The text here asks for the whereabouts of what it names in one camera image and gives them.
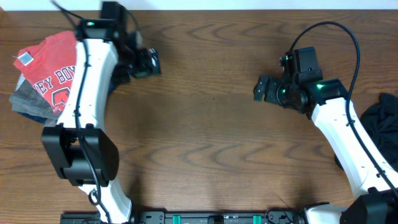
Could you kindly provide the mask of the red orange t-shirt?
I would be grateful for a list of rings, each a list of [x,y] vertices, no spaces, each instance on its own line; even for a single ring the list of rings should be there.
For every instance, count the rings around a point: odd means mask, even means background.
[[[69,30],[21,49],[14,61],[14,66],[56,115],[60,115],[67,104],[75,65],[76,38]]]

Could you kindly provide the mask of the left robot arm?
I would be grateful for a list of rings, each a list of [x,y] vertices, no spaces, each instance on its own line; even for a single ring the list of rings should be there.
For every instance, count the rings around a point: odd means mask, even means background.
[[[116,1],[102,3],[97,19],[74,25],[75,75],[55,126],[42,143],[61,179],[87,194],[96,212],[64,213],[62,223],[133,223],[132,201],[117,177],[119,151],[105,133],[105,107],[111,86],[160,74],[159,53],[142,46],[138,30],[127,31],[132,13]]]

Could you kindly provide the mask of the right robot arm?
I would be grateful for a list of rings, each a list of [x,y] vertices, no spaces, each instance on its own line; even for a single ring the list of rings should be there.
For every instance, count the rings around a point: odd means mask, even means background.
[[[341,81],[324,79],[313,47],[286,52],[280,78],[263,75],[254,99],[305,114],[322,132],[344,170],[354,202],[308,206],[294,223],[397,223],[397,172],[360,123]]]

